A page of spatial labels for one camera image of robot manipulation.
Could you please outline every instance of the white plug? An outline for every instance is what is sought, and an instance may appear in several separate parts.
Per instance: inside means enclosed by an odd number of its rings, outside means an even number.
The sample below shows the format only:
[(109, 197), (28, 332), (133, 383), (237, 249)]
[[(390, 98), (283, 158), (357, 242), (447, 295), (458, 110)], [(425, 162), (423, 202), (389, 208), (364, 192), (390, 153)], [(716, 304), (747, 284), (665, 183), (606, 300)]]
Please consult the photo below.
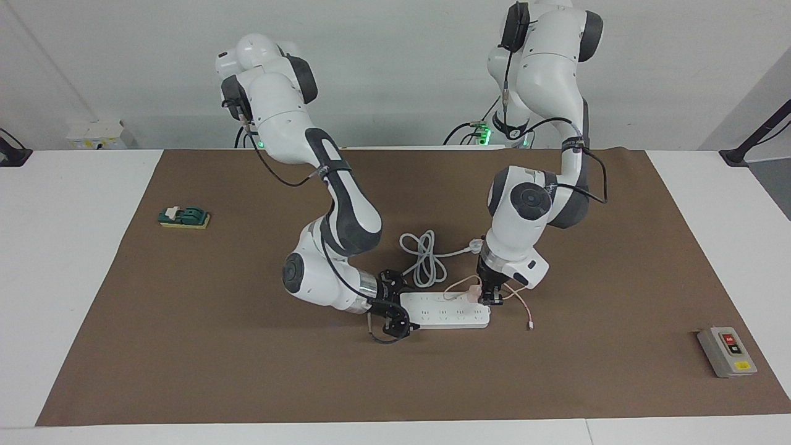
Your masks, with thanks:
[(483, 240), (480, 238), (476, 238), (470, 241), (469, 247), (471, 253), (478, 255), (479, 253), (481, 253), (481, 249), (483, 249)]

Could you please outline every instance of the brown paper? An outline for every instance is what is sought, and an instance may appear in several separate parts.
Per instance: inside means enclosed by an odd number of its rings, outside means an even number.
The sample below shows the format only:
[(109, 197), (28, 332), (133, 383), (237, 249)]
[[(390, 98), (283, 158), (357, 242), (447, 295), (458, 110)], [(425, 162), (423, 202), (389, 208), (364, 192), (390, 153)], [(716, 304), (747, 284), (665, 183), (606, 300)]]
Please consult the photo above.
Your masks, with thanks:
[[(329, 206), (325, 187), (278, 184), (251, 151), (165, 151), (38, 425), (789, 413), (791, 402), (642, 152), (597, 152), (607, 205), (537, 245), (550, 270), (486, 329), (419, 330), (373, 343), (365, 317), (286, 293), (281, 267)], [(398, 236), (437, 233), (437, 251), (485, 234), (494, 174), (558, 171), (544, 150), (347, 151), (379, 209), (379, 247), (352, 263), (404, 269)], [(277, 165), (292, 180), (307, 166)], [(597, 166), (589, 174), (601, 190)], [(212, 214), (207, 230), (165, 229), (173, 205)], [(475, 271), (445, 260), (441, 290)], [(377, 322), (380, 331), (381, 320)], [(714, 376), (693, 332), (736, 328), (759, 372)]]

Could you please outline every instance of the switch box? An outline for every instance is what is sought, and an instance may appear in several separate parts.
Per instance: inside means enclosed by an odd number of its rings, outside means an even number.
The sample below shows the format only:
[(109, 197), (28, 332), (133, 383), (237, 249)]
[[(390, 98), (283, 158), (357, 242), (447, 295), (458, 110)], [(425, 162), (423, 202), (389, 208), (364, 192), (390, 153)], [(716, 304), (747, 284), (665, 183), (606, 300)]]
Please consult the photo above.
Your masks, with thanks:
[(134, 145), (134, 137), (116, 121), (71, 124), (66, 136), (78, 150), (124, 150)]
[(698, 341), (717, 377), (740, 377), (758, 371), (733, 328), (708, 328), (698, 333)]

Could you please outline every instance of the white table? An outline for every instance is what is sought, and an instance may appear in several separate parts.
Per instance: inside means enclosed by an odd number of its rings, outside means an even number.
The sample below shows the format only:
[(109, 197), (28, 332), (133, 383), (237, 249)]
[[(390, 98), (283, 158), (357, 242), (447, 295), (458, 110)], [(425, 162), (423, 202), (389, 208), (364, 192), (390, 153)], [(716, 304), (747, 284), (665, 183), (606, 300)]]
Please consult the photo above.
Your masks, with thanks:
[[(34, 428), (160, 156), (40, 151), (0, 169), (0, 443), (791, 443), (791, 415)], [(714, 152), (649, 157), (791, 394), (791, 222)]]

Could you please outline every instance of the white power strip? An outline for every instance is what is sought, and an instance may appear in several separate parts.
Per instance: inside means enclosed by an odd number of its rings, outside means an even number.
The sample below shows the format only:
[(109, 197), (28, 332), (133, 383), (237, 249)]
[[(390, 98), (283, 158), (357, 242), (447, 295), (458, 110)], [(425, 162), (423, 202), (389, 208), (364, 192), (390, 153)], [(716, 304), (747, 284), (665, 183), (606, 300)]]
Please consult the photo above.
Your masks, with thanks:
[(408, 292), (401, 306), (420, 329), (481, 329), (489, 325), (489, 307), (471, 302), (464, 292)]

